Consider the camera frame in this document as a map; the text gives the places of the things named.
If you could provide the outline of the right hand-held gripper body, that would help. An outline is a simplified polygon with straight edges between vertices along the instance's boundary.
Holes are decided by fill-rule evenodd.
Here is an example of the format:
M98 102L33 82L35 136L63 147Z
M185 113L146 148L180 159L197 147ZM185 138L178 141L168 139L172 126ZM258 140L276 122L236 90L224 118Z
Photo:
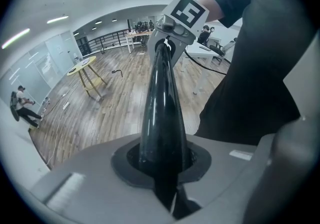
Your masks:
M209 10L195 0L173 0L162 14L155 29L191 45L200 35Z

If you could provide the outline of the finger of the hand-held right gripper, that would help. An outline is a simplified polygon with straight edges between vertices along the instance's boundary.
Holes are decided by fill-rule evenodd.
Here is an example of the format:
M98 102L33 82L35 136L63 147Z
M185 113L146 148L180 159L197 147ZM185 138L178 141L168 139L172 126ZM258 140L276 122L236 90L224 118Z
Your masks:
M148 40L148 54L150 57L150 61L154 61L156 56L156 50L159 44L163 43L166 39L165 33L162 31L154 30Z
M170 47L171 66L174 67L185 51L187 44L176 39L168 39L167 43Z

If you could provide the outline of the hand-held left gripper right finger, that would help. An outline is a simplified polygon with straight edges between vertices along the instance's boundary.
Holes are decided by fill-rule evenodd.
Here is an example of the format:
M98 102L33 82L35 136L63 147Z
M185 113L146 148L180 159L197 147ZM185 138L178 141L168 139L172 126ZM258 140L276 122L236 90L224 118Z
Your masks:
M226 143L190 135L188 140L211 154L211 166L196 182L186 183L188 199L200 210L179 223L242 223L253 190L269 164L272 135L258 146Z

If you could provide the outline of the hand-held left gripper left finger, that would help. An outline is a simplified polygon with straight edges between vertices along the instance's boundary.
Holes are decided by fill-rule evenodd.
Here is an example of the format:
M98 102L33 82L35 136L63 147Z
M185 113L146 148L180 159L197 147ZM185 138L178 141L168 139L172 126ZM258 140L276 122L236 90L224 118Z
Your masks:
M150 189L122 181L113 153L138 134L90 146L53 168L31 189L43 204L77 223L174 223Z

